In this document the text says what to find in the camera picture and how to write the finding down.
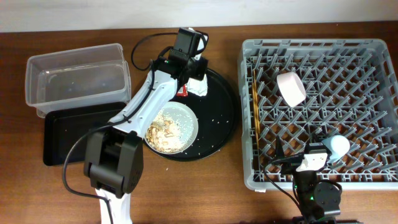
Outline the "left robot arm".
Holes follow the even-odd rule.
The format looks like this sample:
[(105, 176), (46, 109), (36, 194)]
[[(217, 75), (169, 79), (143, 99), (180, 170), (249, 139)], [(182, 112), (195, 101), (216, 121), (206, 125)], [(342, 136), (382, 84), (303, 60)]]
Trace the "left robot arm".
[(208, 60), (170, 52), (148, 66), (146, 82), (127, 106), (87, 138), (83, 173), (100, 202), (102, 223), (131, 223), (131, 193), (144, 168), (143, 139), (157, 113), (189, 80), (203, 80)]

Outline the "white tissue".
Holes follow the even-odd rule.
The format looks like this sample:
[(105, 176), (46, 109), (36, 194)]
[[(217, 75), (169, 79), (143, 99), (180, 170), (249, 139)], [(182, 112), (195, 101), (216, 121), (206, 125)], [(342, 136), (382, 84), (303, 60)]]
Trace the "white tissue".
[(194, 78), (189, 78), (186, 86), (187, 86), (187, 91), (189, 93), (193, 93), (197, 96), (206, 96), (208, 93), (207, 76), (204, 75), (202, 80), (196, 80)]

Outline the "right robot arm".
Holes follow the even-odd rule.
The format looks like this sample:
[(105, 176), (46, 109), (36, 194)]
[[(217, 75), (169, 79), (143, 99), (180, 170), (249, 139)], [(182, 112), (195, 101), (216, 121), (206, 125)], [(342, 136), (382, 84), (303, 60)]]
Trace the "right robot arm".
[(275, 141), (275, 158), (271, 162), (280, 166), (283, 175), (293, 177), (294, 199), (301, 217), (295, 223), (336, 223), (340, 215), (342, 187), (330, 180), (319, 180), (320, 173), (328, 162), (331, 151), (322, 142), (305, 146), (303, 152), (285, 156), (282, 141)]

